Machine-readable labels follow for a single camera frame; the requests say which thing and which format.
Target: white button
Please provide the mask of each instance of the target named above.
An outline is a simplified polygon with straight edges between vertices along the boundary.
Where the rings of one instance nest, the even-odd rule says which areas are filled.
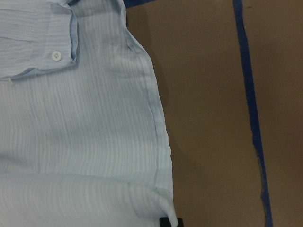
[[[52,58],[54,61],[60,61],[62,58],[62,55],[59,51],[54,51],[52,54]]]

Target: light blue shirt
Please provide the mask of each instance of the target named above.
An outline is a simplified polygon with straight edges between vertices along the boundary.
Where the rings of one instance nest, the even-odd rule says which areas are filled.
[[[0,226],[177,226],[152,62],[122,0],[0,0]]]

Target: shirt cuff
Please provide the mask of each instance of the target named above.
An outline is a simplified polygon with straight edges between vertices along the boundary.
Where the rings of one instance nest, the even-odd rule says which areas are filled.
[[[77,19],[65,1],[27,2],[26,7],[0,1],[0,11],[5,14],[0,25],[0,49],[5,51],[0,56],[1,80],[44,74],[75,64]]]

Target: painter's tape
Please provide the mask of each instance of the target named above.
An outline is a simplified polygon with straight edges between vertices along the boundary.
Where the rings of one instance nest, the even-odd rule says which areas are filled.
[[[257,151],[259,166],[262,177],[262,194],[261,199],[263,201],[263,207],[266,217],[265,226],[272,227],[273,220],[271,215],[269,192],[267,185],[267,177],[265,170],[265,161],[262,147],[261,131],[258,118],[258,109],[256,102],[256,94],[254,88],[254,80],[252,75],[252,68],[250,62],[250,50],[248,46],[247,36],[245,34],[245,28],[243,23],[243,3],[242,0],[233,0],[233,7],[236,17],[236,25],[238,32],[238,40],[240,45],[242,70],[244,74],[244,84],[246,89],[246,99],[250,112],[250,128],[252,131],[252,142]]]
[[[150,1],[155,1],[155,0],[124,0],[124,4],[126,8],[133,7],[133,6],[138,6]]]

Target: brown surface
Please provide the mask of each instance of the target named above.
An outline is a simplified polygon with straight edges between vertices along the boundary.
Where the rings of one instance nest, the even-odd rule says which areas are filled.
[[[276,227],[303,226],[303,2],[246,0]],[[157,0],[127,10],[150,54],[186,227],[263,227],[232,1]]]

